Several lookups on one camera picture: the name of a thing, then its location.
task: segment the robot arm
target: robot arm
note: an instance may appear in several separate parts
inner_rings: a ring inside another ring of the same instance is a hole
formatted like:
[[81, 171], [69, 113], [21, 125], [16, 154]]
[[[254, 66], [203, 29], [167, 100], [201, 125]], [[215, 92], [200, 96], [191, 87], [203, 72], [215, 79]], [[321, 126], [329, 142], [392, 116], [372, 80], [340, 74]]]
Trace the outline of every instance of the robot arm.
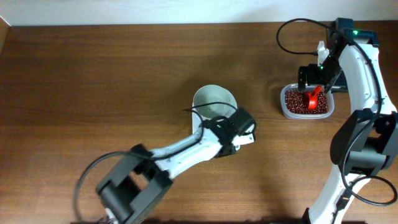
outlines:
[[[346, 19], [337, 19], [335, 23], [337, 27], [340, 25], [341, 30], [353, 28], [344, 27], [344, 24], [347, 25]], [[353, 35], [361, 35], [360, 30], [349, 29], [349, 32], [352, 32]], [[349, 142], [374, 116], [377, 104], [380, 102], [378, 102], [376, 84], [371, 69], [359, 49], [356, 46], [344, 43], [342, 40], [333, 40], [335, 44], [325, 61], [317, 68], [310, 67], [310, 65], [300, 67], [298, 76], [299, 82], [300, 79], [301, 81], [303, 79], [311, 80], [314, 84], [318, 82], [326, 85], [327, 90], [333, 88], [339, 75], [345, 76], [346, 86], [339, 87], [348, 87], [351, 101], [351, 116], [336, 133], [331, 143], [330, 154], [334, 164], [329, 179], [318, 200], [307, 209], [303, 216], [303, 221], [311, 224], [341, 223], [345, 212], [354, 199], [354, 196], [347, 192], [343, 185], [342, 172], [345, 173], [347, 183], [357, 182], [366, 175], [376, 175], [381, 169], [387, 169], [397, 154], [397, 110], [387, 95], [381, 77], [378, 63], [378, 44], [374, 44], [377, 42], [374, 39], [372, 40], [373, 43], [368, 41], [359, 45], [373, 61], [376, 76], [379, 80], [383, 98], [381, 117], [376, 120], [373, 126], [365, 129], [361, 137], [348, 149]], [[380, 134], [378, 138], [369, 137], [372, 128]], [[350, 150], [350, 154], [346, 161], [345, 170], [342, 170], [341, 165], [347, 150]], [[369, 181], [370, 179], [364, 179], [353, 186], [351, 184], [353, 192], [357, 194]]]
[[[97, 185], [96, 193], [114, 224], [141, 223], [176, 176], [199, 162], [235, 154], [235, 145], [254, 142], [256, 122], [242, 108], [229, 118], [206, 120], [201, 125], [203, 129], [195, 134], [161, 149], [134, 146], [132, 155], [120, 160]], [[140, 175], [146, 186], [140, 187], [131, 172]]]

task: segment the red spoon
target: red spoon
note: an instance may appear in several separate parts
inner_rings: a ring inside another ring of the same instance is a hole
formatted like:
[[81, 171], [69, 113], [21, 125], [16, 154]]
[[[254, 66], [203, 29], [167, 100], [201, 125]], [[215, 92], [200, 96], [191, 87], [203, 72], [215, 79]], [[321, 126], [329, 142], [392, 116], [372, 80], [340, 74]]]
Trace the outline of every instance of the red spoon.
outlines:
[[312, 93], [307, 93], [307, 97], [308, 97], [308, 109], [309, 110], [315, 110], [315, 108], [317, 108], [318, 106], [318, 93], [321, 92], [322, 90], [322, 86], [317, 86], [314, 91]]

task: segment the clear plastic tray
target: clear plastic tray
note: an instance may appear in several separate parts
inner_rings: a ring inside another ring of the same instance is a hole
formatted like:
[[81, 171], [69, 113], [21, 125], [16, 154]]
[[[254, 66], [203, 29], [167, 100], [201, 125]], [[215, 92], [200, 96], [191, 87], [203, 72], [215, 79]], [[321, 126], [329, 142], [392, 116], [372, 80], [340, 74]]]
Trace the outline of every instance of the clear plastic tray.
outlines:
[[[307, 86], [305, 90], [313, 91], [316, 87], [317, 87], [316, 85]], [[329, 91], [326, 94], [326, 101], [328, 102], [328, 109], [329, 109], [327, 113], [325, 113], [325, 114], [296, 114], [296, 113], [292, 113], [287, 109], [286, 102], [285, 102], [285, 93], [286, 93], [286, 91], [289, 91], [289, 90], [298, 91], [299, 86], [297, 84], [287, 85], [280, 93], [280, 103], [282, 105], [282, 110], [284, 112], [284, 116], [287, 119], [322, 119], [322, 118], [329, 117], [335, 110], [335, 101], [333, 99], [333, 94], [331, 94], [331, 91]]]

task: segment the black cable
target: black cable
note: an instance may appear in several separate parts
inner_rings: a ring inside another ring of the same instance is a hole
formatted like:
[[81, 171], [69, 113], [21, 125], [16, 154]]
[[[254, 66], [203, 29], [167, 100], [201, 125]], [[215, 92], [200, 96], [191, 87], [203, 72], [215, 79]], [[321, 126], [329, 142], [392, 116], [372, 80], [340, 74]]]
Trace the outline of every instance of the black cable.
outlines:
[[[203, 118], [200, 116], [200, 114], [198, 112], [196, 112], [193, 109], [194, 108], [199, 108], [199, 107], [202, 107], [202, 106], [213, 105], [213, 104], [229, 105], [230, 107], [232, 107], [232, 108], [234, 108], [236, 110], [236, 107], [234, 107], [233, 105], [231, 105], [229, 103], [213, 102], [213, 103], [207, 103], [207, 104], [204, 104], [204, 105], [194, 106], [192, 108], [185, 109], [184, 111], [189, 111], [191, 113], [195, 113], [199, 117], [199, 119], [200, 119], [200, 121], [202, 123], [203, 122]], [[170, 158], [170, 157], [172, 157], [172, 156], [174, 156], [174, 155], [176, 155], [176, 154], [188, 149], [189, 147], [192, 147], [193, 145], [199, 143], [202, 140], [202, 138], [203, 138], [204, 132], [205, 132], [205, 128], [203, 126], [201, 126], [200, 137], [193, 144], [190, 144], [189, 146], [184, 147], [181, 150], [178, 150], [176, 152], [173, 152], [173, 153], [167, 154], [165, 156], [161, 156], [161, 157], [148, 157], [148, 156], [145, 156], [145, 155], [133, 152], [133, 151], [116, 151], [116, 152], [109, 152], [109, 153], [104, 154], [104, 155], [98, 157], [97, 159], [95, 159], [93, 162], [91, 162], [86, 167], [86, 169], [83, 171], [83, 173], [81, 173], [80, 178], [76, 182], [75, 190], [74, 190], [74, 193], [73, 193], [73, 202], [72, 202], [72, 204], [73, 204], [72, 205], [73, 206], [73, 212], [75, 213], [76, 219], [79, 221], [79, 223], [87, 223], [86, 221], [84, 221], [84, 219], [83, 219], [83, 217], [82, 217], [82, 215], [80, 213], [80, 209], [79, 209], [78, 201], [79, 201], [80, 189], [81, 189], [81, 186], [84, 183], [84, 180], [86, 179], [86, 176], [90, 172], [90, 170], [92, 170], [92, 168], [94, 168], [97, 164], [99, 164], [100, 162], [104, 161], [105, 159], [109, 159], [109, 158], [115, 157], [115, 156], [136, 156], [136, 157], [140, 157], [140, 158], [151, 160], [151, 161], [158, 161], [158, 160], [162, 160], [162, 159], [168, 159], [168, 158]]]
[[290, 53], [290, 54], [297, 54], [297, 55], [314, 55], [314, 56], [317, 56], [317, 55], [318, 55], [318, 51], [315, 51], [315, 52], [294, 52], [294, 51], [291, 51], [291, 50], [287, 50], [287, 49], [286, 49], [284, 46], [282, 46], [282, 44], [280, 43], [280, 41], [279, 41], [279, 33], [280, 33], [280, 31], [282, 30], [282, 28], [283, 28], [284, 26], [286, 26], [287, 24], [290, 24], [291, 22], [294, 22], [294, 21], [308, 21], [308, 22], [312, 22], [313, 20], [311, 20], [311, 19], [305, 19], [305, 18], [300, 18], [300, 19], [292, 19], [292, 20], [289, 20], [289, 21], [283, 23], [283, 24], [279, 27], [278, 31], [276, 32], [276, 42], [278, 43], [278, 46], [279, 46], [282, 50], [284, 50], [284, 51], [286, 51], [287, 53]]
[[333, 219], [331, 220], [331, 224], [335, 224], [337, 218], [337, 212], [333, 212]]
[[342, 36], [343, 38], [345, 38], [350, 44], [352, 44], [352, 45], [354, 45], [355, 47], [357, 47], [358, 50], [359, 50], [359, 51], [361, 52], [361, 54], [363, 55], [363, 57], [365, 58], [366, 62], [368, 63], [368, 65], [369, 65], [369, 67], [370, 67], [370, 69], [371, 69], [372, 76], [373, 76], [373, 80], [374, 80], [374, 84], [375, 84], [376, 90], [377, 90], [377, 98], [378, 98], [377, 110], [376, 110], [376, 114], [373, 116], [373, 118], [372, 118], [372, 119], [371, 119], [371, 120], [358, 132], [358, 133], [357, 133], [357, 135], [355, 135], [355, 137], [353, 138], [353, 140], [348, 144], [348, 147], [347, 147], [347, 149], [346, 149], [346, 154], [345, 154], [345, 156], [344, 156], [343, 163], [342, 163], [342, 165], [341, 165], [341, 170], [342, 170], [342, 171], [341, 171], [341, 179], [342, 179], [342, 181], [343, 181], [343, 184], [344, 184], [344, 187], [346, 188], [346, 190], [347, 190], [349, 193], [351, 193], [352, 195], [354, 195], [354, 197], [356, 197], [358, 200], [360, 200], [360, 201], [362, 201], [362, 202], [365, 202], [365, 203], [368, 203], [368, 204], [371, 204], [371, 205], [377, 205], [377, 206], [386, 206], [386, 205], [391, 205], [391, 204], [395, 203], [395, 202], [397, 201], [397, 189], [396, 189], [396, 188], [393, 186], [393, 184], [390, 183], [388, 180], [386, 180], [386, 179], [384, 179], [384, 178], [382, 178], [382, 177], [372, 176], [372, 175], [368, 175], [368, 176], [365, 176], [365, 177], [363, 177], [363, 178], [359, 178], [359, 179], [361, 179], [361, 180], [363, 180], [363, 179], [378, 179], [378, 180], [383, 181], [384, 183], [386, 183], [388, 186], [391, 187], [392, 191], [394, 192], [394, 197], [393, 197], [392, 200], [390, 200], [390, 201], [388, 201], [388, 202], [374, 202], [374, 201], [372, 201], [372, 200], [368, 200], [368, 199], [366, 199], [366, 198], [364, 198], [364, 197], [362, 197], [362, 196], [359, 196], [358, 194], [356, 194], [355, 192], [353, 192], [353, 191], [351, 190], [351, 188], [352, 188], [356, 183], [358, 183], [359, 180], [354, 181], [353, 184], [352, 184], [351, 187], [350, 187], [350, 186], [348, 185], [347, 180], [346, 180], [346, 177], [345, 177], [345, 175], [344, 175], [344, 172], [345, 172], [345, 165], [346, 165], [346, 161], [347, 161], [347, 158], [348, 158], [348, 156], [349, 156], [349, 152], [350, 152], [351, 147], [352, 147], [353, 144], [358, 140], [358, 138], [360, 137], [360, 135], [362, 135], [362, 133], [364, 132], [364, 130], [367, 129], [368, 127], [372, 126], [373, 123], [380, 117], [380, 112], [381, 112], [381, 106], [382, 106], [382, 101], [383, 101], [383, 99], [382, 99], [382, 97], [381, 97], [381, 87], [380, 87], [380, 83], [379, 83], [379, 80], [378, 80], [378, 78], [377, 78], [376, 71], [375, 71], [375, 69], [374, 69], [372, 60], [368, 57], [368, 55], [366, 54], [366, 52], [362, 49], [361, 46], [359, 46], [359, 44], [358, 44], [357, 42], [355, 42], [353, 39], [347, 37], [344, 33], [340, 32], [339, 30], [335, 30], [334, 28], [332, 28], [332, 27], [330, 27], [330, 26], [328, 26], [328, 25], [326, 25], [326, 24], [323, 24], [323, 23], [321, 23], [321, 22], [314, 21], [314, 20], [312, 20], [312, 19], [306, 19], [306, 18], [292, 19], [292, 20], [289, 20], [289, 21], [287, 21], [287, 22], [285, 22], [285, 23], [283, 23], [283, 24], [281, 25], [281, 27], [280, 27], [280, 28], [278, 29], [278, 31], [277, 31], [277, 43], [278, 43], [279, 47], [280, 47], [282, 50], [284, 50], [284, 51], [286, 51], [286, 52], [289, 52], [289, 53], [292, 53], [292, 54], [311, 54], [311, 52], [292, 52], [292, 51], [289, 51], [289, 50], [285, 49], [283, 46], [281, 46], [281, 44], [280, 44], [280, 42], [279, 42], [279, 32], [280, 32], [281, 28], [283, 28], [283, 27], [286, 26], [287, 24], [289, 24], [289, 23], [291, 23], [291, 22], [295, 22], [295, 21], [307, 21], [307, 22], [311, 22], [311, 23], [313, 23], [313, 24], [322, 26], [322, 27], [324, 27], [324, 28], [326, 28], [326, 29], [328, 29], [328, 30], [330, 30], [330, 31], [332, 31], [332, 32], [335, 32], [335, 33], [339, 34], [340, 36]]
[[230, 106], [230, 107], [234, 108], [234, 110], [237, 110], [237, 108], [235, 106], [233, 106], [232, 104], [229, 104], [229, 103], [225, 103], [225, 102], [205, 103], [205, 104], [202, 104], [202, 105], [192, 106], [190, 109], [195, 109], [195, 108], [199, 108], [199, 107], [202, 107], [202, 106], [209, 106], [209, 105], [214, 105], [214, 104], [227, 105], [227, 106]]

